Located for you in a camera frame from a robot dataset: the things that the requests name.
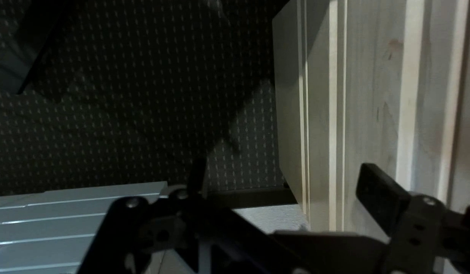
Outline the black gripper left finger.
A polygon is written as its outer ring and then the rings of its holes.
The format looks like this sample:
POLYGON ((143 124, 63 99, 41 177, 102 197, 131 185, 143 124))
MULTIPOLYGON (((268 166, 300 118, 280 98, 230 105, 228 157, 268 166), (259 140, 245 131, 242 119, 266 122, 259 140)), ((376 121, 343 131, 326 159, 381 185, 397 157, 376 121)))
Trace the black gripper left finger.
POLYGON ((204 180, 206 180, 206 171, 207 171, 207 160, 206 159, 197 159, 192 165, 192 171, 187 180, 187 194, 190 197, 198 197, 204 189, 204 180))

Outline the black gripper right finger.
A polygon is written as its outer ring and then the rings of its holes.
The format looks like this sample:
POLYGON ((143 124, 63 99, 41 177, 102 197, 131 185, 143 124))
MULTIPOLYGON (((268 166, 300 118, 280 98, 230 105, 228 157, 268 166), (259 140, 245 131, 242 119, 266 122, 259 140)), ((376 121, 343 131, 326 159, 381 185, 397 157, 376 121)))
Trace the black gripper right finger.
POLYGON ((394 179, 373 163, 361 166, 356 197, 387 236, 394 235, 411 200, 394 179))

